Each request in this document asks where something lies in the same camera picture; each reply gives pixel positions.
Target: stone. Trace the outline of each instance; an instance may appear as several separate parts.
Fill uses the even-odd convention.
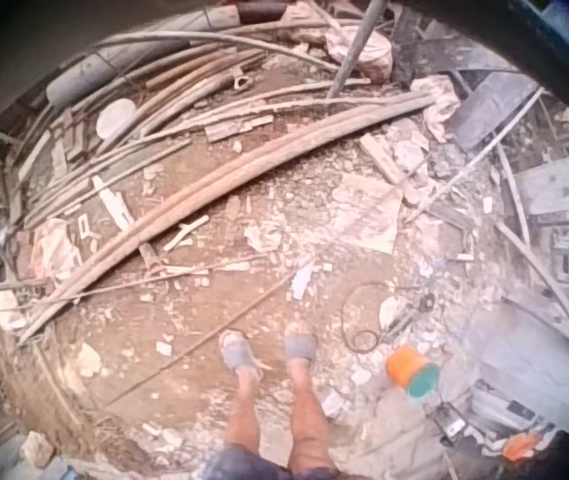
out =
[[[46,437],[35,431],[28,432],[26,440],[20,448],[20,454],[30,465],[44,469],[50,463],[55,453],[55,448]]]

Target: orange bucket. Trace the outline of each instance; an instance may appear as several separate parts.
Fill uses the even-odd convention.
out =
[[[386,360],[386,373],[413,398],[431,393],[440,376],[440,370],[428,358],[410,345],[403,345]]]

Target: gray plank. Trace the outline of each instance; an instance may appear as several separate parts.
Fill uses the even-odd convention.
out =
[[[515,175],[528,215],[569,210],[569,157]]]
[[[463,150],[469,151],[536,88],[537,84],[521,73],[491,73],[446,121],[446,130]]]
[[[449,70],[517,71],[496,53],[461,36],[402,45],[398,55],[398,63],[410,65],[419,76]]]

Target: green lid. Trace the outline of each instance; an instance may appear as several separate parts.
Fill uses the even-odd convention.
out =
[[[422,398],[431,393],[437,386],[440,378],[440,369],[434,363],[424,365],[411,378],[406,393],[412,398]]]

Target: metal bar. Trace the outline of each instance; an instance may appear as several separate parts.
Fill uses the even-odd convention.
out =
[[[331,85],[331,89],[326,95],[326,98],[337,97],[342,91],[342,88],[344,88],[344,83],[355,68],[357,60],[360,58],[360,54],[362,53],[366,42],[368,42],[371,33],[373,33],[377,19],[386,9],[386,4],[387,2],[383,0],[372,0],[371,3],[369,3],[366,13],[364,14],[364,19],[362,20],[362,24],[355,34],[355,38],[348,49],[346,58],[335,75],[335,80],[333,80],[333,85]]]

